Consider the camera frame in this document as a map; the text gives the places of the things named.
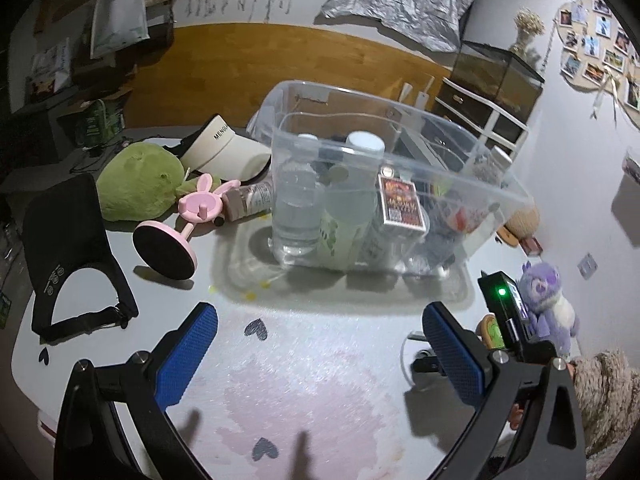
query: glass tank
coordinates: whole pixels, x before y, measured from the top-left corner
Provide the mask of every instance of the glass tank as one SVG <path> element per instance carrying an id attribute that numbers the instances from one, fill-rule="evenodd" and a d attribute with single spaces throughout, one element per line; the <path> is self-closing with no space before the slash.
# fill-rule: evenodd
<path id="1" fill-rule="evenodd" d="M 496 103 L 523 123 L 545 80 L 513 52 L 463 41 L 450 81 Z"/>

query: beige ball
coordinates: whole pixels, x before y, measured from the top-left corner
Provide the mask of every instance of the beige ball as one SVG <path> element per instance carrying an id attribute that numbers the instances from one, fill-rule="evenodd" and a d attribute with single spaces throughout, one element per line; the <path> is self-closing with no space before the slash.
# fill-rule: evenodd
<path id="1" fill-rule="evenodd" d="M 505 227 L 518 239 L 529 238 L 540 225 L 540 212 L 534 205 L 532 208 L 520 209 L 516 211 Z"/>

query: black heart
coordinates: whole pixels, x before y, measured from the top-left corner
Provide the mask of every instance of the black heart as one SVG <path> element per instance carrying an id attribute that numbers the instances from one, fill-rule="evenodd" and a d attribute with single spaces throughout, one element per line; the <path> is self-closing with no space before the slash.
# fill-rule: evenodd
<path id="1" fill-rule="evenodd" d="M 38 356 L 38 362 L 41 363 L 43 361 L 45 366 L 49 365 L 49 351 L 46 347 L 42 349 L 42 352 L 40 352 L 40 355 Z"/>
<path id="2" fill-rule="evenodd" d="M 267 339 L 267 327 L 260 318 L 254 319 L 251 323 L 244 327 L 244 335 L 257 335 L 260 341 Z"/>
<path id="3" fill-rule="evenodd" d="M 254 459 L 254 462 L 258 462 L 263 455 L 266 455 L 269 458 L 277 458 L 279 454 L 278 448 L 275 447 L 275 444 L 271 440 L 260 437 L 260 440 L 255 443 L 251 456 Z"/>

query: white table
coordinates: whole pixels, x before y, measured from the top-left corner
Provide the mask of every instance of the white table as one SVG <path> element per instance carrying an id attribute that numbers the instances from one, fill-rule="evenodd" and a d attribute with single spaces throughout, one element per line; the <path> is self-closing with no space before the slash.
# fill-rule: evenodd
<path id="1" fill-rule="evenodd" d="M 166 223 L 175 221 L 173 215 Z M 12 357 L 25 395 L 57 421 L 78 359 L 118 364 L 151 350 L 199 301 L 208 301 L 218 311 L 218 334 L 168 414 L 213 478 L 284 480 L 304 456 L 312 478 L 426 478 L 471 411 L 446 380 L 426 393 L 410 392 L 400 365 L 402 343 L 421 330 L 422 311 L 436 299 L 463 326 L 475 328 L 487 313 L 476 282 L 480 271 L 503 270 L 517 279 L 527 260 L 522 250 L 491 239 L 468 262 L 468 272 L 452 269 L 441 282 L 345 278 L 277 266 L 266 245 L 269 216 L 213 232 L 203 227 L 191 239 L 198 269 L 182 287 L 163 283 L 144 266 L 129 231 L 108 231 L 140 315 L 126 330 L 105 328 L 49 346 L 48 366 L 38 362 L 43 346 L 31 331 L 32 296 Z M 115 302 L 107 277 L 81 269 L 63 285 L 53 321 Z M 265 341 L 244 335 L 257 318 L 267 327 Z M 126 408 L 118 410 L 140 466 L 153 474 Z M 254 462 L 260 438 L 273 442 L 279 457 Z"/>

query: blue gripper pad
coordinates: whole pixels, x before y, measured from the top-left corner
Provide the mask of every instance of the blue gripper pad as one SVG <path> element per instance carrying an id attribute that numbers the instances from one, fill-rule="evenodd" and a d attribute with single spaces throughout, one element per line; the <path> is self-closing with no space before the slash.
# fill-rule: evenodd
<path id="1" fill-rule="evenodd" d="M 439 301 L 425 307 L 422 330 L 460 400 L 478 408 L 492 378 L 484 345 L 475 334 L 464 330 Z"/>
<path id="2" fill-rule="evenodd" d="M 155 398 L 164 410 L 178 404 L 218 332 L 218 314 L 201 301 L 178 330 L 164 335 L 152 352 L 148 377 L 155 379 Z"/>

